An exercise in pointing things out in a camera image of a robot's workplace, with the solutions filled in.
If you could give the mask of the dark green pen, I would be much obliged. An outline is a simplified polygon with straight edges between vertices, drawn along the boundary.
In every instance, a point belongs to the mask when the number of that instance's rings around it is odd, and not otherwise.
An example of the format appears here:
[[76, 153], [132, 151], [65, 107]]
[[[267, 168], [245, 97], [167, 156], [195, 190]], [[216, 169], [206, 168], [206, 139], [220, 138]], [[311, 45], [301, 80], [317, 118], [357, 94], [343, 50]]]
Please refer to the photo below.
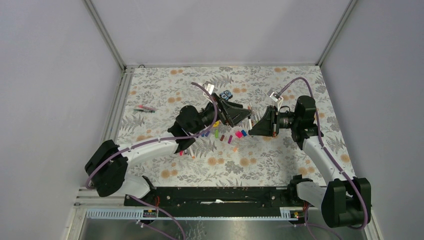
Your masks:
[[149, 109], [134, 109], [135, 112], [144, 112], [144, 113], [155, 113], [154, 110]]

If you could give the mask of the orange tip white pen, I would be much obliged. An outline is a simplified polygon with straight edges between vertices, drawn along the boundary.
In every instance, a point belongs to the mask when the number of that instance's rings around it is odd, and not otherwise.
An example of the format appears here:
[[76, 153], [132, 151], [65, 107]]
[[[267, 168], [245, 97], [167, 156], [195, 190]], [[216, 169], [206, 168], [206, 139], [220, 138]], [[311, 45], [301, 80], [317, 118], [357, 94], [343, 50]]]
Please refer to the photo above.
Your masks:
[[188, 149], [189, 149], [189, 152], [190, 152], [191, 158], [192, 158], [192, 159], [195, 159], [195, 158], [196, 158], [196, 156], [195, 156], [195, 154], [194, 154], [194, 151], [193, 151], [192, 147], [190, 146]]

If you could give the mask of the black cap pen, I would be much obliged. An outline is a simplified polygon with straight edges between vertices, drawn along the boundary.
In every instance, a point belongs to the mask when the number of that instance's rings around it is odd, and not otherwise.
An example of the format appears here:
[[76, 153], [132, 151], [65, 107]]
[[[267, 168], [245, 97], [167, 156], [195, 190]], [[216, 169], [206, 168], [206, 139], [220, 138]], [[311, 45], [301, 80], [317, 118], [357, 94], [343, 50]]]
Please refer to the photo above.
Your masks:
[[251, 115], [250, 116], [248, 116], [248, 129], [249, 129], [249, 131], [250, 130], [252, 130], [252, 128], [253, 128], [253, 122], [252, 122], [252, 117], [251, 117]]

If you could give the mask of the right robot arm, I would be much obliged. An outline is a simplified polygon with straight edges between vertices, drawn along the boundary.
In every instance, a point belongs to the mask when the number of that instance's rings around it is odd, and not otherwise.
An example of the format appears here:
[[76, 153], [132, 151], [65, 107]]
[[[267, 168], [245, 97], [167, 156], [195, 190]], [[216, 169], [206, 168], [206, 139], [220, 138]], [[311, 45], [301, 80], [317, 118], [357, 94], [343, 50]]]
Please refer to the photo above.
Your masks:
[[299, 206], [304, 201], [320, 208], [330, 228], [363, 229], [371, 219], [371, 184], [366, 178], [348, 174], [323, 141], [316, 102], [311, 96], [300, 96], [293, 111], [282, 112], [283, 98], [271, 94], [274, 105], [248, 131], [251, 136], [276, 137], [289, 129], [298, 147], [312, 160], [323, 177], [326, 188], [311, 180], [295, 177], [287, 191], [287, 201]]

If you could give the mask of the pink highlighter cap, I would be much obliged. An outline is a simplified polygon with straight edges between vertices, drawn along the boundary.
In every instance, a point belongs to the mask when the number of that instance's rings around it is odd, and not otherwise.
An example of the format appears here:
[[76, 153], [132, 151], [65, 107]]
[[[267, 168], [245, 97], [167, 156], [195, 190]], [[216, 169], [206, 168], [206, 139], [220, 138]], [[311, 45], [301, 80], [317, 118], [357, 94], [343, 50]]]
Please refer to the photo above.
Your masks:
[[243, 134], [242, 134], [240, 131], [237, 131], [237, 132], [235, 133], [235, 135], [236, 135], [238, 138], [242, 138], [242, 137], [243, 137]]

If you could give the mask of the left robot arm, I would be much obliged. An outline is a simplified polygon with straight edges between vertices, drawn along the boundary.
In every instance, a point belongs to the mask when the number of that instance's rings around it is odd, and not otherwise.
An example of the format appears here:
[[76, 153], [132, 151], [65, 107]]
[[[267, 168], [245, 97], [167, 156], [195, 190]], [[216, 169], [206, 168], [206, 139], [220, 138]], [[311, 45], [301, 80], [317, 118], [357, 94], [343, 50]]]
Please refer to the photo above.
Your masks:
[[146, 161], [178, 154], [187, 150], [198, 136], [211, 130], [216, 122], [234, 127], [251, 116], [242, 104], [222, 99], [215, 93], [205, 108], [198, 111], [192, 105], [181, 108], [174, 124], [162, 135], [132, 144], [104, 141], [86, 163], [86, 186], [99, 197], [126, 194], [136, 197], [144, 206], [152, 204], [155, 192], [146, 177], [132, 175], [129, 170]]

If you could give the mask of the pink pen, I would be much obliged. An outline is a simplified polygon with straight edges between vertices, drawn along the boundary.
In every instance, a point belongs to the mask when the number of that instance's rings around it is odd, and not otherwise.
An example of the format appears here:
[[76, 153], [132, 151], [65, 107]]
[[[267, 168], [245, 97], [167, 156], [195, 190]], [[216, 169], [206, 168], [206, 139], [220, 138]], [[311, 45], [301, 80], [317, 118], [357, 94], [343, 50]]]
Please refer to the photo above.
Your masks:
[[138, 108], [140, 108], [140, 109], [143, 109], [143, 110], [148, 110], [148, 111], [153, 111], [153, 112], [155, 112], [157, 109], [156, 108], [152, 108], [152, 107], [147, 107], [147, 106], [144, 106], [144, 105], [138, 105], [137, 106]]

